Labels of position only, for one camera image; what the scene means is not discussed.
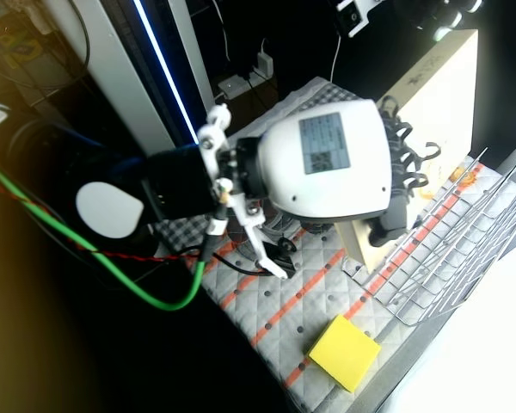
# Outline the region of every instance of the blue light strip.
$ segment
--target blue light strip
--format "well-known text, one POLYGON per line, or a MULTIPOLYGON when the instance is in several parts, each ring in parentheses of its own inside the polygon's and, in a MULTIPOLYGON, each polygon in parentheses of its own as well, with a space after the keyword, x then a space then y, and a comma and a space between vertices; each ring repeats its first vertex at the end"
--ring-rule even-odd
POLYGON ((163 68, 164 76, 166 77, 166 80, 169 82, 170 88, 172 89, 172 93, 174 94, 174 98, 178 102, 181 115, 183 116, 183 119, 186 121, 187 128, 189 129, 189 132, 191 133, 191 136, 193 137, 195 144, 198 144, 199 140, 197 139, 197 135, 195 134, 193 125, 191 125, 189 116, 187 116, 187 111, 185 106, 183 106, 183 102, 181 101, 180 93, 178 93, 178 89, 175 87, 174 78, 172 78, 169 67, 166 65, 166 60, 164 60, 163 52, 161 51, 161 48, 158 45, 157 37, 155 36, 155 33, 153 32, 153 29, 149 23, 149 19, 145 14, 144 6, 141 4, 140 0, 133 0, 133 2, 136 6, 136 9, 138 10, 139 18, 141 19, 141 22, 144 24, 147 36, 149 37, 149 40, 153 45, 153 49, 155 50, 155 54, 158 57, 158 61, 161 64, 161 67, 163 68))

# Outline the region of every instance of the metal dish rack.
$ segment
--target metal dish rack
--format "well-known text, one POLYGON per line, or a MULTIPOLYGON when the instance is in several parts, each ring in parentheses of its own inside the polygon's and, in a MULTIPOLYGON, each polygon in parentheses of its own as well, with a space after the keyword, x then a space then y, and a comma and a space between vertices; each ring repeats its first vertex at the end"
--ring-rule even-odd
POLYGON ((516 234, 516 197, 501 213, 489 213, 516 166, 474 204, 459 196, 460 182, 480 157, 434 202, 422 226, 398 244, 379 271, 352 277, 406 325, 464 303, 516 234))

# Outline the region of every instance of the green cable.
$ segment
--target green cable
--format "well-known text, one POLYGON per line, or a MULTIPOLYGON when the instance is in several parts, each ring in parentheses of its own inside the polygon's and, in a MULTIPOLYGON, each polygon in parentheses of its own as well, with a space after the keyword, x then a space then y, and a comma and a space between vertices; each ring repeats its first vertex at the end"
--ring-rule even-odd
POLYGON ((30 203, 30 199, 12 182, 10 181, 2 172, 0 172, 0 182, 15 196, 23 199, 28 200, 29 202, 23 202, 23 205, 38 219, 41 219, 46 224, 50 225, 54 230, 57 232, 60 232, 61 234, 65 235, 66 237, 72 239, 74 242, 82 245, 86 250, 90 250, 94 252, 94 256, 99 261, 103 267, 108 269, 117 279, 122 282, 128 289, 130 289, 134 294, 136 294, 138 297, 140 297, 143 301, 155 306, 156 308, 160 310, 165 311, 176 311, 180 310, 181 308, 185 307, 187 304, 189 304, 195 295, 197 294, 197 291, 199 291, 200 282, 203 278, 203 273, 205 272, 205 262, 197 262, 197 266, 195 268, 195 275, 193 278, 193 284, 191 288, 189 289, 189 292, 187 295, 178 301, 177 303, 165 303, 161 301, 160 299, 156 299, 149 293, 147 293, 144 289, 142 289, 140 286, 138 286, 135 282, 130 280, 126 274, 124 274, 114 263, 109 260, 106 256, 103 254, 97 252, 98 249, 92 245, 90 242, 88 242, 86 239, 78 235, 76 232, 74 232, 71 228, 67 227, 66 225, 63 225, 59 221, 57 221, 54 217, 50 216, 49 214, 45 213, 40 207, 36 204, 30 203))

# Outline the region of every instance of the gingham fabric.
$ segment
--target gingham fabric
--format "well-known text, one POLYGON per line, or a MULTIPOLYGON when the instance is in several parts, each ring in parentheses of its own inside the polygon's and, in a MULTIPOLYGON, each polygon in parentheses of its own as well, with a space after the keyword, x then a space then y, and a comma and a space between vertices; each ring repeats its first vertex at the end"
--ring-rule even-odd
MULTIPOLYGON (((298 110, 354 98, 353 94, 323 79, 314 79, 230 140, 260 136, 274 122, 298 110)), ((473 202, 499 177, 488 168, 480 168, 476 182, 463 189, 461 196, 473 202)), ((511 183, 498 196, 492 213, 500 213, 515 195, 516 184, 511 183)), ((450 214, 443 222, 453 226, 455 223, 448 219, 450 214)), ((177 228, 174 231, 184 233, 185 230, 177 228)), ((199 240, 186 237, 184 241, 189 244, 199 240)), ((292 260, 298 271, 290 280, 242 275, 213 261, 203 277, 202 286, 249 339, 250 345, 286 388, 287 395, 300 411, 374 411, 388 396, 386 389, 395 387, 398 379, 382 389, 369 388, 368 385, 374 384, 377 374, 384 376, 382 369, 384 367, 385 370, 388 361, 402 357, 397 350, 410 340, 415 328, 394 319, 353 280, 352 276, 366 275, 366 269, 359 262, 345 257, 335 229, 316 235, 296 231, 293 241, 298 250, 292 255, 292 260), (313 342, 338 314, 373 337, 382 348, 355 393, 340 388, 328 374, 305 357, 313 342)), ((254 263, 237 252, 229 240, 224 240, 220 251, 241 268, 255 269, 254 263)), ((256 389, 256 396, 260 396, 259 389, 256 389)))

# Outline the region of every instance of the yellow block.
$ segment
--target yellow block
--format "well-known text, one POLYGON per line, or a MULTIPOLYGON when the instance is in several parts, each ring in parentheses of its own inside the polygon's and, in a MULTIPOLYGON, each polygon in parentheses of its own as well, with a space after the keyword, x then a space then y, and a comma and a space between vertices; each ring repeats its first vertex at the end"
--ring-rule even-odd
POLYGON ((379 351, 371 338, 336 316, 308 356, 346 390, 355 391, 379 351))

